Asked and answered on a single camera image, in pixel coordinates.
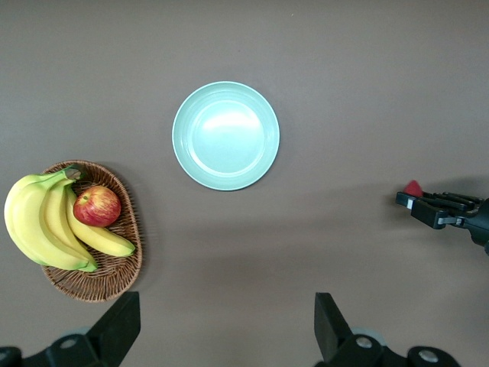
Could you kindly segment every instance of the gray table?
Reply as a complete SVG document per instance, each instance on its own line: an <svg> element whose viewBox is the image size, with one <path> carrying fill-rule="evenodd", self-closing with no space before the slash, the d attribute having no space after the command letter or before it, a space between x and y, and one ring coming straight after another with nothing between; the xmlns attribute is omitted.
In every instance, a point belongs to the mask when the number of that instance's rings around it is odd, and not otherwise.
<svg viewBox="0 0 489 367"><path fill-rule="evenodd" d="M486 365L489 258L393 199L411 179L489 196L488 19L486 1L0 2L0 196L69 159L130 183L147 257L123 366L314 365L317 291L399 354ZM231 193L171 142L181 102L217 80L280 122L273 167ZM0 240L0 345L30 355L112 304L64 296Z"/></svg>

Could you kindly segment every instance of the wicker basket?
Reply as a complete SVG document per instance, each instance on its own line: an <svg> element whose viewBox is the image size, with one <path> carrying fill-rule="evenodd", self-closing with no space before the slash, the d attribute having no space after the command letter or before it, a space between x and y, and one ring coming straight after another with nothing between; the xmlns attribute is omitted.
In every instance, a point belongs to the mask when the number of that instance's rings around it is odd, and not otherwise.
<svg viewBox="0 0 489 367"><path fill-rule="evenodd" d="M99 265L92 273L66 271L50 266L42 266L42 269L51 284L71 298L92 303L104 302L124 293L139 275L143 261L143 245L138 229L138 217L124 184L100 164L88 161L63 161L52 165L43 173L55 172L70 164L80 164L87 173L86 177L72 186L77 195L95 185L106 186L118 195L121 201L121 215L108 229L131 241L136 249L133 255L118 258L102 254L87 246L87 250Z"/></svg>

